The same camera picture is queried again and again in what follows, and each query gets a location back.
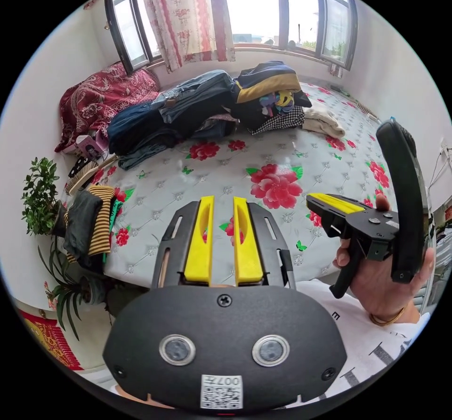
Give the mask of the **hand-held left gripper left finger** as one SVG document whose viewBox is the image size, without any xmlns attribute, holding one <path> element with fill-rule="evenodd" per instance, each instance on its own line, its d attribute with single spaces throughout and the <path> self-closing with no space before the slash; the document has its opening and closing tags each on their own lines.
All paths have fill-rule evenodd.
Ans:
<svg viewBox="0 0 452 420">
<path fill-rule="evenodd" d="M 188 248 L 184 277 L 188 283 L 210 283 L 213 262 L 214 196 L 199 201 Z"/>
</svg>

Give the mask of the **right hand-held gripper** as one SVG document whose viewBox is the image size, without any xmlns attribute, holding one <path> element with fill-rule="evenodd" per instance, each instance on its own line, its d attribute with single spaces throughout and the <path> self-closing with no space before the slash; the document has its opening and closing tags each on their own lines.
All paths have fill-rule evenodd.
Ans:
<svg viewBox="0 0 452 420">
<path fill-rule="evenodd" d="M 380 211 L 356 200 L 330 194 L 307 196 L 308 209 L 321 220 L 321 226 L 329 238 L 349 240 L 349 261 L 341 267 L 330 291 L 337 299 L 342 298 L 363 259 L 384 261 L 396 255 L 398 249 L 398 226 L 391 220 L 398 214 Z"/>
</svg>

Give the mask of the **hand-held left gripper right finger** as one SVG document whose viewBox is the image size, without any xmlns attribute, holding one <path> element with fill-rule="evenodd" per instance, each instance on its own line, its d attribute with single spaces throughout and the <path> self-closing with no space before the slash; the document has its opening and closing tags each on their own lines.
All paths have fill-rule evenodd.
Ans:
<svg viewBox="0 0 452 420">
<path fill-rule="evenodd" d="M 260 283 L 264 273 L 246 199 L 234 197 L 233 210 L 235 283 Z"/>
</svg>

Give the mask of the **person's right hand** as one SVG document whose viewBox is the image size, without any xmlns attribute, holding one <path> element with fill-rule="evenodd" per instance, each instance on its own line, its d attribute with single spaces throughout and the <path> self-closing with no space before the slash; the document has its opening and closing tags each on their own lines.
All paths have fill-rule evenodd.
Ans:
<svg viewBox="0 0 452 420">
<path fill-rule="evenodd" d="M 428 248 L 422 267 L 409 284 L 392 281 L 392 258 L 381 262 L 364 259 L 350 284 L 351 292 L 374 324 L 380 327 L 395 323 L 415 324 L 420 313 L 413 299 L 431 276 L 435 258 L 435 249 Z"/>
</svg>

